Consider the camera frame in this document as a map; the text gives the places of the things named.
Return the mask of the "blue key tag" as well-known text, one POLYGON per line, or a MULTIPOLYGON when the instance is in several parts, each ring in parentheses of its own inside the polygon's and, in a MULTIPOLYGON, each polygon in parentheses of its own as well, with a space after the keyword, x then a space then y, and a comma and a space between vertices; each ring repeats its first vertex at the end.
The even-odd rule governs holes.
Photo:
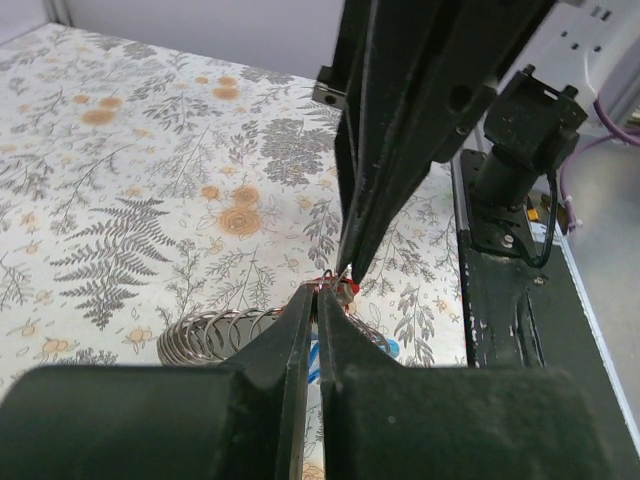
POLYGON ((320 343, 316 333, 311 334, 310 354, 309 354, 309 371, 308 383, 312 384, 320 378, 320 343))

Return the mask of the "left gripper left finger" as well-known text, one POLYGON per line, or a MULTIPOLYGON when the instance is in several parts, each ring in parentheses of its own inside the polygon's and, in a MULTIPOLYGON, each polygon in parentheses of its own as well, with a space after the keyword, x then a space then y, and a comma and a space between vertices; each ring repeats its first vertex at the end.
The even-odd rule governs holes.
POLYGON ((1 405, 5 479, 297 479, 313 291, 216 366, 56 365, 1 405))

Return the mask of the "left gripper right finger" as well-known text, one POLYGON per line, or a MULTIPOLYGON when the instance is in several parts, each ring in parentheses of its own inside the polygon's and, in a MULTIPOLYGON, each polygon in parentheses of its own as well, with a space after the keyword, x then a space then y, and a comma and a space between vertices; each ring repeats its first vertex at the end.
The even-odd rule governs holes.
POLYGON ((619 479, 586 395, 547 368, 417 368, 317 297, 330 479, 619 479))

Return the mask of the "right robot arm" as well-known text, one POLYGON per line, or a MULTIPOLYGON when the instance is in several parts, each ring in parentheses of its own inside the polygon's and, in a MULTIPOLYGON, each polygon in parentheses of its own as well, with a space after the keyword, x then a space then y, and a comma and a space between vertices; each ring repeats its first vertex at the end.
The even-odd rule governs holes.
POLYGON ((340 110, 335 270, 361 280, 388 226, 472 129, 553 152, 639 41, 635 1, 348 1, 316 101, 340 110))

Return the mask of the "red key tag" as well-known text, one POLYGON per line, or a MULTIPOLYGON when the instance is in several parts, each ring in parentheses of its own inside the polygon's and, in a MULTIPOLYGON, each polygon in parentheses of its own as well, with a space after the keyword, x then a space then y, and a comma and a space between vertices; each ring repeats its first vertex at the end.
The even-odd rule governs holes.
POLYGON ((360 291, 359 285, 349 278, 346 273, 334 274, 331 270, 326 270, 320 277, 311 280, 310 283, 317 288, 328 289, 343 307, 350 305, 360 291))

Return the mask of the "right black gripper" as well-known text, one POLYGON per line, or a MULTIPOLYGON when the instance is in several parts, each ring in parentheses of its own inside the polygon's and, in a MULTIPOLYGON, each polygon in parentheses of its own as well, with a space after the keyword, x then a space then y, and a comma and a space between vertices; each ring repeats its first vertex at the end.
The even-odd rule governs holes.
POLYGON ((347 88, 322 67, 312 100, 343 108, 335 140, 343 227, 336 270, 364 273, 393 217, 496 95, 550 1, 372 1, 347 88))

